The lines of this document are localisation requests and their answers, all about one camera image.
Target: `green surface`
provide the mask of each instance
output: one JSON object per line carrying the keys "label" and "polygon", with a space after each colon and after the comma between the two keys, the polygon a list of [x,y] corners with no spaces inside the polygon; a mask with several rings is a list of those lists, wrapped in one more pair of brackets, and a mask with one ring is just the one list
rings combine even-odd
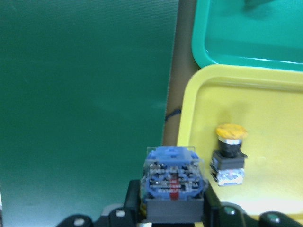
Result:
{"label": "green surface", "polygon": [[195,60],[303,71],[303,1],[198,0]]}
{"label": "green surface", "polygon": [[178,1],[0,2],[5,227],[99,218],[161,144]]}

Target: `yellow tray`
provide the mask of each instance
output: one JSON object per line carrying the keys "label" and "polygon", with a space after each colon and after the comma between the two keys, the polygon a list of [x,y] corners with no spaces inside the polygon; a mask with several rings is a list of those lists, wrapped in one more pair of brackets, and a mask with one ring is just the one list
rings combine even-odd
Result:
{"label": "yellow tray", "polygon": [[[215,128],[222,123],[248,130],[243,185],[219,187],[209,174]],[[187,85],[178,146],[195,146],[219,199],[250,215],[275,210],[303,223],[302,138],[301,72],[211,65]]]}

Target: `green board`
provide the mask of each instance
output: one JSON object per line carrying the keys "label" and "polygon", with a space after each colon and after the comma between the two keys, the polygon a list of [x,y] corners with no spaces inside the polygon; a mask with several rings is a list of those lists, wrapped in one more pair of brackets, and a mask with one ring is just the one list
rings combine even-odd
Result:
{"label": "green board", "polygon": [[161,144],[177,0],[0,2],[5,227],[93,220]]}

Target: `transparent relay cover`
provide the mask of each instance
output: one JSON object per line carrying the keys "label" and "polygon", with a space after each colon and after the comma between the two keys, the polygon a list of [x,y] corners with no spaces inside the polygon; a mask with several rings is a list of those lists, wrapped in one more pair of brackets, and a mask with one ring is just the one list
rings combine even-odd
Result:
{"label": "transparent relay cover", "polygon": [[207,186],[204,162],[195,147],[148,147],[141,179],[141,198],[189,200]]}

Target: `green plastic tray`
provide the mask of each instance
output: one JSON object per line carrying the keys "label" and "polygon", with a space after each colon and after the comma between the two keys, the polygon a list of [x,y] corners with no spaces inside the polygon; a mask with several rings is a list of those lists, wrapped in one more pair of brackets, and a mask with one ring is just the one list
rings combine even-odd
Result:
{"label": "green plastic tray", "polygon": [[302,11],[303,1],[198,0],[195,60],[302,71]]}

